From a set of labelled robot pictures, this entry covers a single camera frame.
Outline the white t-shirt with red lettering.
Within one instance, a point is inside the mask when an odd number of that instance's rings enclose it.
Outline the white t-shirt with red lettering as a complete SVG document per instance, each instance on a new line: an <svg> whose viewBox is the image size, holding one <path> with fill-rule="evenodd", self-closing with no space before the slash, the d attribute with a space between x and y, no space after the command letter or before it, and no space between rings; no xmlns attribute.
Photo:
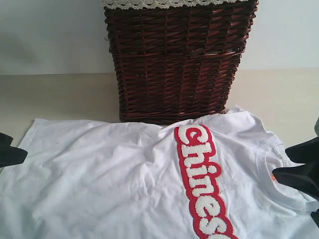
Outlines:
<svg viewBox="0 0 319 239"><path fill-rule="evenodd" d="M3 239L316 239L317 200L271 179L283 143L234 107L169 126L36 119L0 175Z"/></svg>

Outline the dark brown wicker basket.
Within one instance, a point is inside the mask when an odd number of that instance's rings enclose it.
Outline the dark brown wicker basket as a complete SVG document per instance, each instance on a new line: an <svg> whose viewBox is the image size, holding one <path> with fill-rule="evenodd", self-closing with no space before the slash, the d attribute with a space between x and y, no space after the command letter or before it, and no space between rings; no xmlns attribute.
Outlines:
<svg viewBox="0 0 319 239"><path fill-rule="evenodd" d="M103 8L121 121L165 124L224 113L257 0Z"/></svg>

